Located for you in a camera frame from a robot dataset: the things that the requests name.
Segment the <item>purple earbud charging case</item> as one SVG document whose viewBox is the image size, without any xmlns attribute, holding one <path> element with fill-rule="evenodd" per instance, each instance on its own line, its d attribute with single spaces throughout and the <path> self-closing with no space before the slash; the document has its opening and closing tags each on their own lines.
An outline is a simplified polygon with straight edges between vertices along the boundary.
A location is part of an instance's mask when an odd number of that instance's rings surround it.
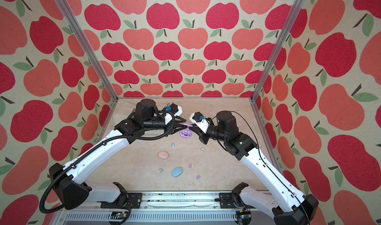
<svg viewBox="0 0 381 225">
<path fill-rule="evenodd" d="M 185 129 L 182 129 L 180 132 L 179 132 L 179 135 L 182 137 L 182 138 L 186 138 L 186 139 L 189 139 L 192 137 L 192 131 L 190 130 L 190 128 L 192 127 L 192 125 L 190 124 L 184 124 L 185 126 Z"/>
</svg>

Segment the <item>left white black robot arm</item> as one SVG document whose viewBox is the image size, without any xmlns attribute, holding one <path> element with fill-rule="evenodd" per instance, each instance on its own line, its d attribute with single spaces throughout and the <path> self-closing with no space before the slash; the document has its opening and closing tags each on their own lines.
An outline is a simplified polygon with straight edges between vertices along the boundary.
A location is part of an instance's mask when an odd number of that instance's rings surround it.
<svg viewBox="0 0 381 225">
<path fill-rule="evenodd" d="M 64 165 L 56 163 L 50 167 L 51 184 L 40 200 L 40 211 L 45 214 L 54 212 L 54 209 L 45 208 L 51 191 L 61 201 L 60 207 L 66 210 L 89 202 L 100 202 L 107 208 L 125 208 L 130 200 L 120 183 L 97 184 L 87 178 L 110 157 L 135 141 L 156 141 L 186 129 L 182 112 L 182 107 L 174 103 L 158 110 L 154 100 L 138 102 L 135 111 L 118 123 L 101 142 Z"/>
</svg>

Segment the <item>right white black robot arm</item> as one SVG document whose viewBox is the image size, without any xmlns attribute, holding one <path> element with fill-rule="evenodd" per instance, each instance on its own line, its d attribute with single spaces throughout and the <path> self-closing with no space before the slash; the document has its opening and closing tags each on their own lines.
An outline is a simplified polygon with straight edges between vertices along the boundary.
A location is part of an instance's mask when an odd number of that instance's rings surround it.
<svg viewBox="0 0 381 225">
<path fill-rule="evenodd" d="M 268 196 L 241 183 L 232 191 L 238 200 L 273 218 L 277 225 L 309 225 L 317 212 L 318 200 L 311 194 L 305 195 L 269 162 L 258 141 L 239 131 L 231 111 L 218 112 L 216 120 L 214 124 L 202 113 L 193 113 L 191 131 L 203 144 L 209 140 L 222 144 L 230 155 L 254 172 L 271 193 Z"/>
</svg>

